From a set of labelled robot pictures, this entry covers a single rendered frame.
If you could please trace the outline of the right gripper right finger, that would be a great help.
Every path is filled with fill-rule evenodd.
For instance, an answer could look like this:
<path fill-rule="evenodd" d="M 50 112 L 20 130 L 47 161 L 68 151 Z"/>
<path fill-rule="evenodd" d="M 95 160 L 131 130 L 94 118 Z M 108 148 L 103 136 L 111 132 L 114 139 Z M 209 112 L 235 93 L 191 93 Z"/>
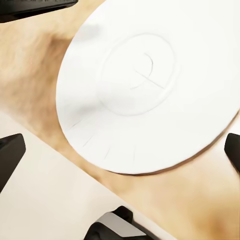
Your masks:
<path fill-rule="evenodd" d="M 240 135 L 229 133 L 225 141 L 224 150 L 240 173 Z"/>

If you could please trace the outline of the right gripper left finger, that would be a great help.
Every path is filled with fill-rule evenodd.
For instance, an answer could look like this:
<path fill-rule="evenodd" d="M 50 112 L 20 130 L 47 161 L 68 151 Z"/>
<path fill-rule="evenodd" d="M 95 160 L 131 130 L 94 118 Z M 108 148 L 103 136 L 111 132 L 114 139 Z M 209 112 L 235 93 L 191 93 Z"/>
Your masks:
<path fill-rule="evenodd" d="M 0 193 L 26 153 L 22 133 L 0 138 Z"/>

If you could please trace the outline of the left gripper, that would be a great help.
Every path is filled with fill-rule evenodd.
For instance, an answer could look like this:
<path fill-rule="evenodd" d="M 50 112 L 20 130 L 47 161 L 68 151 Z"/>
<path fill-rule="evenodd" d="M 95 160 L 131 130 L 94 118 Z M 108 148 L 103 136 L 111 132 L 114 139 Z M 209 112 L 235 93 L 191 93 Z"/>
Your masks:
<path fill-rule="evenodd" d="M 74 6 L 79 0 L 0 0 L 0 24 Z"/>

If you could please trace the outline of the saucer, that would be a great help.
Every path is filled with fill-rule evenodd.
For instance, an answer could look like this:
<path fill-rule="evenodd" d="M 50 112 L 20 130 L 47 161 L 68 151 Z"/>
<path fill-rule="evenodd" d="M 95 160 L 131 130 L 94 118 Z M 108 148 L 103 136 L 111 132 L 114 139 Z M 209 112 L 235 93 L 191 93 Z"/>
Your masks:
<path fill-rule="evenodd" d="M 56 108 L 66 140 L 100 169 L 188 160 L 240 109 L 240 0 L 105 0 L 64 54 Z"/>

